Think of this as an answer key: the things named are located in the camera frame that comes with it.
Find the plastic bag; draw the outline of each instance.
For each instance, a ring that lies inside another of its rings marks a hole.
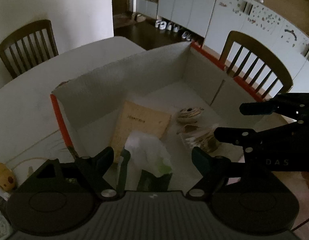
[[[162,142],[139,131],[130,133],[121,152],[117,190],[166,191],[173,167]]]
[[[196,125],[185,125],[178,134],[181,137],[183,144],[191,151],[194,147],[199,147],[206,153],[214,152],[221,145],[214,137],[214,130],[218,124],[212,127],[199,127]]]

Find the chair backrest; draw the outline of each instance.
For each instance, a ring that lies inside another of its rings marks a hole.
[[[44,30],[47,33],[49,47],[44,37]],[[59,53],[49,20],[39,20],[29,23],[11,33],[0,44],[0,58],[12,78],[16,78],[30,68],[57,55]]]
[[[282,83],[282,88],[279,90],[280,93],[288,92],[291,89],[291,87],[293,86],[293,80],[288,70],[286,69],[285,65],[280,61],[280,59],[277,58],[276,55],[274,55],[267,47],[265,47],[259,41],[257,41],[253,37],[250,37],[244,33],[236,32],[236,31],[231,31],[229,33],[226,44],[222,50],[222,53],[219,59],[221,63],[223,64],[226,63],[226,60],[228,58],[228,55],[231,51],[231,48],[234,42],[241,45],[241,47],[238,50],[232,62],[230,63],[230,66],[227,69],[227,74],[231,74],[235,71],[232,77],[235,78],[239,76],[239,74],[241,74],[243,68],[245,67],[251,53],[253,53],[254,55],[256,55],[256,58],[242,77],[242,79],[245,82],[247,83],[249,82],[248,85],[250,87],[252,87],[253,85],[256,85],[255,84],[256,80],[259,78],[259,76],[261,75],[263,71],[266,71],[265,69],[266,66],[270,68],[270,71],[268,71],[264,79],[258,84],[257,88],[255,89],[255,93],[258,93],[261,89],[263,89],[264,93],[261,95],[261,97],[264,98],[273,89],[273,87],[276,85],[278,80]],[[233,70],[243,48],[246,48],[248,50],[248,53],[245,56],[245,58],[242,60],[238,69]],[[263,65],[253,77],[250,77],[249,75],[255,68],[258,60],[261,60],[263,62]],[[269,79],[272,73],[274,73],[276,76],[274,81],[267,88],[263,88],[263,86],[265,85],[266,81]]]

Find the screw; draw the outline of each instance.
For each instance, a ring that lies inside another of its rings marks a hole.
[[[192,197],[202,197],[204,194],[205,192],[199,188],[193,188],[189,191],[189,195]]]
[[[114,189],[105,189],[101,192],[101,196],[106,198],[114,197],[115,195],[117,195],[117,192]]]
[[[245,149],[245,152],[246,152],[246,153],[250,153],[250,152],[252,152],[252,151],[253,151],[253,148],[252,148],[252,147],[248,147],[248,148]]]

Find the white sneaker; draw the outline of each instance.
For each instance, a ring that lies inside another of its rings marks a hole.
[[[164,30],[164,29],[166,28],[166,26],[167,26],[167,22],[162,21],[162,22],[160,23],[160,25],[159,25],[159,30]]]
[[[187,40],[187,41],[191,41],[191,40],[192,40],[192,36],[191,36],[190,33],[189,33],[189,35],[186,37],[186,40]]]
[[[173,22],[169,22],[167,26],[167,30],[171,31],[172,28],[173,28]]]
[[[161,21],[160,21],[160,20],[156,20],[156,23],[155,23],[155,25],[154,25],[154,26],[155,26],[156,28],[158,28],[160,23],[161,23]]]
[[[173,26],[173,32],[174,32],[174,33],[177,33],[177,32],[179,31],[179,29],[180,29],[180,26],[179,26],[178,24],[175,24],[175,25]]]
[[[186,39],[189,35],[190,33],[188,31],[185,31],[183,35],[181,36],[181,38]]]

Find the table surface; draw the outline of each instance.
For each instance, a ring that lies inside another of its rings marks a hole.
[[[29,166],[36,170],[47,158],[73,161],[58,130],[51,91],[63,81],[142,51],[122,37],[97,41],[48,60],[0,89],[0,162],[9,168],[22,162],[14,173],[23,182]],[[276,175],[299,200],[296,227],[309,218],[309,190],[298,172]],[[296,233],[301,239],[309,239],[309,222]]]
[[[123,37],[97,41],[43,62],[1,88],[0,162],[58,130],[49,95],[61,82],[143,51]]]

